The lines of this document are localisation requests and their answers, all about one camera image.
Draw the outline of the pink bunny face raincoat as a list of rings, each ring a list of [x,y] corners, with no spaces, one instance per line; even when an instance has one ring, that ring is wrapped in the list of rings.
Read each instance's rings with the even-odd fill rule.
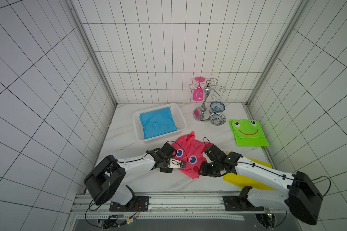
[[[172,143],[172,147],[176,150],[173,158],[186,163],[186,167],[180,168],[179,171],[192,179],[198,179],[201,164],[207,162],[203,153],[210,145],[209,142],[196,140],[195,132],[181,136]]]

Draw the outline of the yellow raincoat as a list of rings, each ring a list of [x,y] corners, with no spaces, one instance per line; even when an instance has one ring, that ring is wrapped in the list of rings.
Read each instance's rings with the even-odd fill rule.
[[[223,180],[231,183],[235,186],[238,186],[240,188],[244,188],[245,186],[251,186],[253,188],[259,189],[259,190],[269,190],[269,191],[274,191],[273,188],[258,182],[257,180],[251,179],[249,177],[246,176],[242,176],[242,175],[236,175],[234,173],[229,173],[226,174],[223,177]]]

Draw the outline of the blue raincoat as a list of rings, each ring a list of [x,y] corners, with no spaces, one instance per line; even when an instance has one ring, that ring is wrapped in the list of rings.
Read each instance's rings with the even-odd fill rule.
[[[169,107],[142,113],[139,118],[145,139],[158,137],[178,130]]]

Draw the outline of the white plastic perforated basket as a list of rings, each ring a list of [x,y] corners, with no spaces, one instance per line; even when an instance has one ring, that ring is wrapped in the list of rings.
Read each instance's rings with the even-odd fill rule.
[[[136,138],[143,142],[174,135],[188,127],[180,107],[175,103],[133,113],[133,125]]]

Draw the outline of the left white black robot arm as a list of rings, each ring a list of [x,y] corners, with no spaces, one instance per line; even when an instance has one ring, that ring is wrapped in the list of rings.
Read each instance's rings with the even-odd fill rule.
[[[166,142],[162,148],[147,150],[145,154],[127,159],[105,157],[84,179],[87,191],[92,197],[91,206],[98,208],[111,202],[111,211],[134,211],[138,209],[139,196],[128,182],[152,170],[171,173],[173,169],[184,169],[187,160],[176,160],[183,153]]]

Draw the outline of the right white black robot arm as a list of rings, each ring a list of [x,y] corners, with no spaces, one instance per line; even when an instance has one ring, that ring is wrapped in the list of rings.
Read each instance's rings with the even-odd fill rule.
[[[203,162],[199,175],[221,177],[233,173],[256,180],[271,190],[245,186],[238,196],[225,197],[228,211],[261,211],[265,208],[290,212],[308,225],[316,225],[323,202],[323,195],[310,177],[303,172],[295,174],[260,165],[241,154],[226,154],[210,144],[204,151],[210,163]]]

